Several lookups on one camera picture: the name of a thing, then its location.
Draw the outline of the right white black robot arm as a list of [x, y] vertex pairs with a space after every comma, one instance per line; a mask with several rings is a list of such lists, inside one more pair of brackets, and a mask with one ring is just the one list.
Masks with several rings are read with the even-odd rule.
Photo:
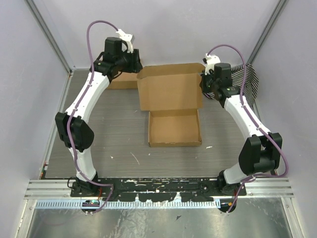
[[201, 77], [202, 92], [214, 94], [245, 139], [237, 164], [217, 176], [218, 191], [227, 196], [246, 179], [279, 167], [282, 137], [270, 132], [251, 111], [241, 87], [233, 85], [230, 64], [218, 62], [206, 66]]

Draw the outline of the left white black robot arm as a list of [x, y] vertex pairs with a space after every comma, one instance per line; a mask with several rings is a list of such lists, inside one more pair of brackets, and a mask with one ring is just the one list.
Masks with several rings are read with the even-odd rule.
[[139, 50], [132, 44], [133, 36], [123, 34], [119, 37], [107, 37], [104, 50], [92, 60], [88, 77], [74, 102], [55, 116], [60, 140], [69, 149], [76, 177], [72, 189], [93, 197], [103, 186], [98, 183], [98, 173], [93, 165], [91, 146], [95, 134], [89, 127], [89, 118], [102, 92], [121, 73], [141, 71]]

